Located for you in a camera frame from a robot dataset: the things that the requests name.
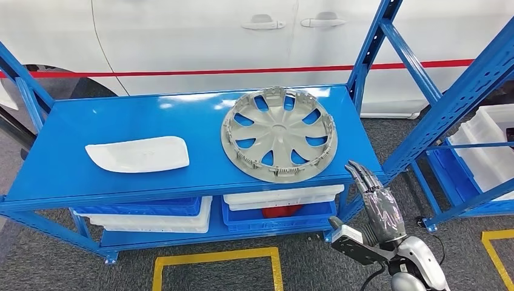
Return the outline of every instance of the shelf top surface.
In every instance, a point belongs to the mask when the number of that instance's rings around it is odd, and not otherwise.
[[[248,176],[230,162],[221,145],[221,123],[244,91],[74,99],[55,103],[5,201],[67,198],[80,202],[92,195],[152,191],[179,198],[342,184],[352,181],[344,170],[349,159],[383,175],[346,87],[300,90],[317,97],[333,116],[339,139],[332,163],[314,178],[272,184]],[[153,173],[108,172],[84,148],[158,136],[183,138],[189,166]]]

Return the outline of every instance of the white car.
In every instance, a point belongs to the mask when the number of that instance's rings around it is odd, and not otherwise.
[[[23,64],[71,72],[353,65],[378,4],[379,0],[0,0],[0,40]],[[421,61],[462,60],[475,58],[512,15],[512,0],[404,0],[395,25]],[[386,41],[375,64],[397,62]],[[427,71],[444,91],[465,68]],[[117,95],[140,95],[343,83],[349,73],[92,79]],[[1,87],[0,100],[9,105]],[[362,116],[415,118],[427,104],[407,70],[372,70]]]

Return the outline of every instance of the car door handle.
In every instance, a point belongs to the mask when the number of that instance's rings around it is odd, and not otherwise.
[[[256,14],[250,22],[242,23],[241,27],[252,30],[281,29],[285,27],[285,21],[273,20],[268,14]]]
[[[345,24],[334,12],[320,12],[315,18],[307,18],[300,21],[303,27],[334,27]]]

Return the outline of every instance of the black cable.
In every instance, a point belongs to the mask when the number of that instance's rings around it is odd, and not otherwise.
[[[436,235],[432,235],[434,238],[438,239],[439,242],[441,243],[441,248],[442,248],[442,259],[441,261],[439,262],[439,266],[442,265],[442,262],[444,262],[444,258],[446,258],[446,253],[444,252],[444,244],[442,243],[441,239],[439,237],[437,237]]]
[[[360,290],[360,291],[364,291],[364,289],[366,289],[366,287],[368,286],[369,282],[371,282],[371,280],[372,280],[374,277],[376,277],[376,276],[378,276],[378,275],[380,275],[380,274],[384,273],[384,271],[386,270],[386,265],[385,265],[384,263],[382,263],[382,262],[378,262],[378,263],[382,266],[382,268],[381,268],[380,270],[376,271],[375,273],[371,274],[371,275],[366,279],[366,281],[364,281],[364,284],[362,285],[362,287],[361,287],[361,290]]]

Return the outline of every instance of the robot finger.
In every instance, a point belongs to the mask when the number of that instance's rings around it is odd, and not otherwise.
[[[368,192],[370,190],[369,187],[366,185],[366,183],[364,181],[362,181],[361,176],[359,175],[357,170],[355,170],[350,165],[345,165],[344,168],[348,172],[350,172],[350,175],[352,176],[353,180],[355,180],[355,184],[357,185],[357,189],[359,189],[359,191],[361,193],[366,193],[366,192]]]
[[[348,161],[348,164],[350,164],[350,166],[359,173],[359,176],[365,182],[367,188],[373,191],[372,188],[375,186],[375,183],[373,183],[372,177],[368,174],[368,172],[366,172],[365,167],[351,160]]]
[[[374,189],[379,189],[379,188],[383,188],[384,185],[382,185],[382,183],[380,182],[380,180],[375,176],[375,174],[373,172],[370,171],[370,169],[364,167],[364,170],[366,171],[366,173],[369,175],[369,177],[371,177],[371,181],[373,183],[373,187]]]

